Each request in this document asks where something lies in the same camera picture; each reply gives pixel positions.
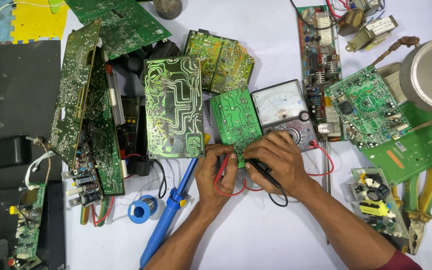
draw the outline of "white table surface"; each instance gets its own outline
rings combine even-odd
[[[301,7],[325,3],[323,0],[294,2]],[[184,49],[190,29],[201,28],[215,35],[239,40],[256,60],[250,91],[302,77],[296,14],[289,0],[183,0],[182,14],[172,21],[160,19],[152,3],[142,5],[173,34],[169,39],[180,49]],[[401,36],[415,35],[421,38],[422,43],[432,40],[432,1],[416,3],[411,0],[387,0],[385,10],[383,17],[393,15],[399,27],[381,46],[368,52],[349,53],[343,49],[351,37],[338,37],[342,48],[340,53],[344,77],[372,63]],[[67,35],[72,29],[81,26],[69,10],[61,55],[64,54]],[[410,49],[402,46],[378,66],[400,62],[409,52]],[[124,92],[131,94],[134,91],[133,85],[137,84],[138,82],[128,82],[124,85]],[[212,132],[207,119],[205,117],[205,131]],[[351,168],[371,167],[371,163],[350,142],[337,142],[330,146],[335,164],[331,175],[332,194],[349,208],[350,205],[344,199],[346,193],[340,185],[349,180]],[[303,157],[307,172],[322,172],[324,157],[320,151],[303,153]],[[189,160],[170,159],[161,162],[166,175],[178,184]],[[81,208],[66,206],[66,260],[72,270],[139,268],[139,259],[168,195],[158,201],[158,212],[144,224],[134,224],[129,220],[126,205],[133,201],[145,184],[160,176],[159,168],[155,167],[148,177],[127,179],[126,195],[116,197],[116,207],[101,228],[94,228],[91,221],[86,226],[80,225]],[[237,188],[241,188],[244,176],[247,176],[246,170],[240,169]],[[321,182],[322,177],[315,179]],[[160,180],[157,180],[147,185],[138,197],[146,194],[156,196],[159,183]],[[67,182],[66,187],[72,188],[71,183]],[[188,196],[194,202],[179,212],[180,215],[173,222],[174,228],[184,221],[198,200],[195,183],[189,187]],[[364,251],[360,255],[370,256]],[[432,221],[426,226],[419,252],[411,258],[424,269],[432,269]],[[326,245],[321,227],[303,205],[292,202],[288,207],[281,208],[269,200],[267,193],[248,191],[231,198],[209,227],[191,268],[346,269],[333,248]]]

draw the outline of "yellow foam mat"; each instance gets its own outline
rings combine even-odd
[[[24,0],[24,2],[39,5],[49,5],[48,0]],[[49,7],[39,7],[29,4],[18,4],[13,9],[15,19],[11,22],[14,30],[11,32],[13,44],[28,43],[30,40],[62,39],[66,16],[69,7],[61,6],[56,14]]]

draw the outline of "hand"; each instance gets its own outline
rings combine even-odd
[[[296,199],[314,181],[304,170],[300,148],[287,131],[267,133],[244,149],[243,158],[266,163],[272,169],[269,174],[281,184],[287,194]],[[253,165],[248,162],[245,165],[249,177],[266,192],[282,194]]]
[[[194,169],[194,177],[198,185],[201,207],[204,208],[204,212],[213,214],[215,218],[231,198],[230,196],[220,194],[214,187],[216,162],[219,156],[231,153],[233,147],[222,144],[208,144],[205,146],[205,150],[206,156],[198,160],[198,165]],[[216,184],[221,192],[226,194],[233,193],[237,172],[238,160],[236,154],[232,153],[227,161],[224,177]]]

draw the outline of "orange label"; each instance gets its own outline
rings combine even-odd
[[[396,163],[396,165],[399,166],[399,168],[403,169],[404,165],[399,161],[399,159],[391,152],[391,150],[387,150],[386,153],[393,159],[393,161]]]

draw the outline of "circuit board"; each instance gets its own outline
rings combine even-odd
[[[334,23],[327,6],[302,7],[297,10],[315,28],[327,28]],[[342,78],[337,26],[315,30],[298,17],[297,30],[303,89],[311,120],[315,124],[333,123],[333,131],[325,135],[335,140],[346,140],[339,116],[332,105],[325,102],[324,93],[325,88]]]
[[[94,54],[84,124],[103,195],[124,195],[118,135],[111,107],[104,57],[99,47]]]
[[[139,3],[130,0],[66,0],[83,25],[101,18],[103,49],[110,59],[165,40],[171,33]]]
[[[203,91],[222,94],[247,87],[255,59],[239,41],[190,30],[185,55],[201,56],[201,87]]]
[[[26,219],[21,217],[18,221],[18,229],[16,230],[18,243],[14,251],[15,260],[33,258],[36,256],[38,248],[39,226],[41,224],[46,185],[44,183],[32,183],[32,185],[39,185],[39,188],[28,190],[26,195],[22,197],[25,203],[19,202],[21,213],[26,216]]]
[[[355,213],[362,213],[359,216],[379,233],[409,238],[383,170],[351,169],[351,174],[356,181],[349,185],[351,198],[358,203]]]
[[[400,106],[411,126],[432,120],[432,113],[410,102]],[[377,167],[384,169],[389,185],[398,185],[432,167],[432,125],[418,129],[398,140],[363,150]]]
[[[204,157],[199,55],[148,59],[144,76],[149,158]]]
[[[234,146],[238,167],[243,168],[243,150],[263,135],[248,87],[211,97],[209,101],[222,143]]]
[[[375,68],[364,68],[325,89],[359,150],[406,135],[411,125]]]
[[[49,143],[67,165],[75,160],[101,21],[68,35]]]
[[[49,268],[41,261],[38,256],[26,260],[24,264],[18,261],[15,262],[14,268],[16,270],[48,270]]]

